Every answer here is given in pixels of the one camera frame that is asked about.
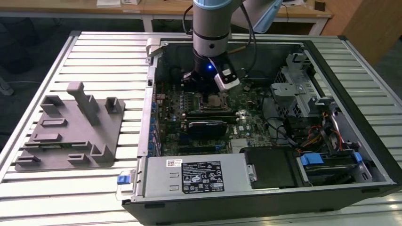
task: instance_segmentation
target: floor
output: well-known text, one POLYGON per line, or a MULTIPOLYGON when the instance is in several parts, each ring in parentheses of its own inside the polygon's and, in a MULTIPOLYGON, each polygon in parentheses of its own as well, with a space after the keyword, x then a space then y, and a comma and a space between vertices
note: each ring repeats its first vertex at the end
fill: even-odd
MULTIPOLYGON (((33 18, 32 24, 40 39, 37 45, 26 47, 28 54, 34 62, 34 67, 25 73, 10 74, 0 66, 0 75, 4 80, 17 81, 17 83, 10 84, 14 90, 13 95, 5 97, 0 94, 0 150, 5 146, 9 134, 18 123, 38 88, 37 83, 25 83, 21 81, 42 81, 69 32, 72 30, 108 32, 143 31, 143 23, 140 20, 62 19, 54 21, 49 18, 33 18)), ((181 32, 181 23, 180 21, 156 20, 153 22, 153 30, 155 32, 181 32)), ((374 69, 399 97, 402 97, 400 62, 402 41, 398 41, 374 69)))

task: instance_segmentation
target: wooden desk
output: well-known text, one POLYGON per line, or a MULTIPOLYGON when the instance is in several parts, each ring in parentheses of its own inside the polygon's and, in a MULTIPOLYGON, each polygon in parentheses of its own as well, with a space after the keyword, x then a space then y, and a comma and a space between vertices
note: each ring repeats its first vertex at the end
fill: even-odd
MULTIPOLYGON (((96 0, 0 0, 0 16, 141 19, 145 32, 152 32, 152 19, 181 19, 191 3, 192 0, 141 0, 139 5, 96 8, 96 0)), ((281 8, 275 22, 312 23, 310 35, 319 35, 332 14, 330 11, 310 9, 312 3, 314 0, 307 0, 308 7, 288 7, 287 13, 285 8, 281 8)))

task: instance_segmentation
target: blue tab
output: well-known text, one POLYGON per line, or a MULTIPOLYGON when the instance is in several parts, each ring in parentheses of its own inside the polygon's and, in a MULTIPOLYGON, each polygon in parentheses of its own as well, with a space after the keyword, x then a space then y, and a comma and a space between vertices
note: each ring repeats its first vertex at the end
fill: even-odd
POLYGON ((354 155, 358 162, 363 161, 362 155, 358 152, 355 152, 352 155, 354 155))
POLYGON ((319 153, 307 153, 303 155, 306 158, 308 164, 323 164, 324 161, 322 161, 322 157, 319 153))
POLYGON ((129 175, 117 176, 117 185, 129 185, 129 175))
POLYGON ((303 166, 308 165, 308 162, 307 162, 307 159, 304 156, 300 157, 300 161, 302 161, 303 166))

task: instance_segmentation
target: black plastic cover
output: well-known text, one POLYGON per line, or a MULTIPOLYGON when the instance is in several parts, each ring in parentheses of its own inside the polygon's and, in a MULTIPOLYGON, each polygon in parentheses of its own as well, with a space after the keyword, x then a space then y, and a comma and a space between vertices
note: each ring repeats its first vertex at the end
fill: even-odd
POLYGON ((244 152, 247 164, 253 165, 253 189, 304 186, 296 164, 296 152, 291 147, 247 147, 240 152, 244 152))

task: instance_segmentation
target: metal table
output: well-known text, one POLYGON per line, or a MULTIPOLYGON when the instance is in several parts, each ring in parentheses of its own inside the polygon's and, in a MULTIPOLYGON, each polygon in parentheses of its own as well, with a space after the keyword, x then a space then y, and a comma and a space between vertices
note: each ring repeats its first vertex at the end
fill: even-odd
MULTIPOLYGON (((245 35, 233 35, 235 39, 245 35)), ((49 73, 0 154, 0 221, 10 225, 140 225, 116 200, 116 176, 136 166, 143 96, 148 65, 147 39, 185 38, 184 34, 72 32, 49 73), (69 81, 82 81, 94 98, 125 102, 116 162, 105 169, 18 173, 14 159, 40 118, 45 94, 72 99, 69 81)), ((323 36, 257 35, 257 39, 311 40, 360 108, 394 158, 402 161, 402 101, 347 40, 323 36)), ((328 94, 323 82, 323 91, 328 94)), ((223 220, 192 225, 400 225, 402 195, 364 200, 339 211, 223 220)))

